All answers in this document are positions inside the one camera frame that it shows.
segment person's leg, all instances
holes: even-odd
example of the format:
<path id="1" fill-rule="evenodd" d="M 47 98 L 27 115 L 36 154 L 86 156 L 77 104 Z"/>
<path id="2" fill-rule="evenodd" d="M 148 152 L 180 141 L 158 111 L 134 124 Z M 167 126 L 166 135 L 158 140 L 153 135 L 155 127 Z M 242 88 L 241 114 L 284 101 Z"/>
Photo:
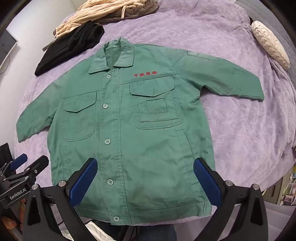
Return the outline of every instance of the person's leg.
<path id="1" fill-rule="evenodd" d="M 173 224 L 141 226 L 132 241 L 177 241 L 177 234 Z"/>

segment purple bedspread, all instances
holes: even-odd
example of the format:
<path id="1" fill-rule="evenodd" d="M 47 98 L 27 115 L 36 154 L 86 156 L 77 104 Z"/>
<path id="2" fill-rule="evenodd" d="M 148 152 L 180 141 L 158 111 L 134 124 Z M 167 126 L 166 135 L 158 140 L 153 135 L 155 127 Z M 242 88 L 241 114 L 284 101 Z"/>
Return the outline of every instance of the purple bedspread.
<path id="1" fill-rule="evenodd" d="M 159 0 L 159 4 L 154 14 L 104 26 L 105 34 L 96 47 L 39 77 L 33 76 L 19 115 L 52 81 L 119 36 L 132 43 L 153 43 L 221 57 L 257 75 L 265 100 L 218 96 L 202 90 L 200 98 L 213 139 L 216 171 L 236 185 L 257 183 L 262 190 L 271 186 L 294 164 L 296 95 L 288 75 L 254 38 L 249 18 L 240 6 L 228 0 Z M 47 132 L 21 143 L 15 135 L 15 156 L 26 153 L 29 159 L 20 169 L 40 155 L 49 156 Z M 50 167 L 37 182 L 41 186 L 52 184 Z"/>

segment white fabric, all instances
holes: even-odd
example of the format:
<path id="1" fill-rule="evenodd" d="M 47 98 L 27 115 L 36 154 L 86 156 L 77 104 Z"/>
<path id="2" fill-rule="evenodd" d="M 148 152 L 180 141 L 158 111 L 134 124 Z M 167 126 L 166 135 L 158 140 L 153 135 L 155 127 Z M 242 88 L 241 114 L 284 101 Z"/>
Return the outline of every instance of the white fabric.
<path id="1" fill-rule="evenodd" d="M 254 21 L 252 23 L 252 31 L 258 42 L 265 49 L 265 51 L 272 58 L 274 58 L 283 67 L 284 70 L 289 70 L 289 57 L 284 50 L 283 45 L 280 43 L 274 33 L 259 21 Z"/>
<path id="2" fill-rule="evenodd" d="M 90 233 L 96 238 L 96 240 L 98 240 L 98 241 L 115 241 L 113 238 L 111 238 L 109 235 L 107 235 L 103 230 L 101 230 L 97 225 L 95 225 L 92 221 L 90 221 L 85 226 L 90 231 Z M 72 238 L 72 236 L 68 230 L 62 230 L 61 232 L 64 237 L 74 241 L 74 239 Z"/>

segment metal screw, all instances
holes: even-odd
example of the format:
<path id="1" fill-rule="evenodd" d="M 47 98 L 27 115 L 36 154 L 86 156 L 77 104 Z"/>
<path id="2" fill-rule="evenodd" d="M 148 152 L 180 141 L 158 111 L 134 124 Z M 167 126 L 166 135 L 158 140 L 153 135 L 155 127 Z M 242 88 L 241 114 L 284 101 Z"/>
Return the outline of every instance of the metal screw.
<path id="1" fill-rule="evenodd" d="M 233 182 L 230 181 L 230 180 L 226 180 L 226 181 L 225 181 L 225 184 L 226 184 L 227 186 L 231 187 L 231 186 L 233 185 Z"/>
<path id="2" fill-rule="evenodd" d="M 32 189 L 33 190 L 36 190 L 38 188 L 38 184 L 34 184 L 33 186 L 32 186 Z"/>
<path id="3" fill-rule="evenodd" d="M 66 181 L 63 180 L 63 181 L 60 181 L 60 182 L 59 182 L 59 186 L 60 186 L 60 187 L 63 187 L 63 186 L 65 186 L 65 185 L 66 185 Z"/>
<path id="4" fill-rule="evenodd" d="M 257 184 L 253 184 L 252 187 L 255 189 L 255 190 L 259 190 L 259 186 Z"/>

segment jacket collar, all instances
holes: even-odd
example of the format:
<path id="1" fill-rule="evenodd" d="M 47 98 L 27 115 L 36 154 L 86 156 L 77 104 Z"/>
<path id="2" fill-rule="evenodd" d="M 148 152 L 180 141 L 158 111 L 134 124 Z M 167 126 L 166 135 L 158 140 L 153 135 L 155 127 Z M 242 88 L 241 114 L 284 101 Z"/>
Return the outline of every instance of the jacket collar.
<path id="1" fill-rule="evenodd" d="M 104 46 L 100 48 L 99 51 L 94 55 L 89 68 L 90 74 L 109 69 L 107 65 L 105 50 L 113 46 L 121 46 L 122 48 L 122 52 L 118 60 L 114 64 L 114 66 L 130 67 L 133 65 L 133 57 L 134 57 L 133 45 L 129 41 L 127 41 L 125 38 L 120 37 L 119 39 L 112 40 L 104 44 Z"/>

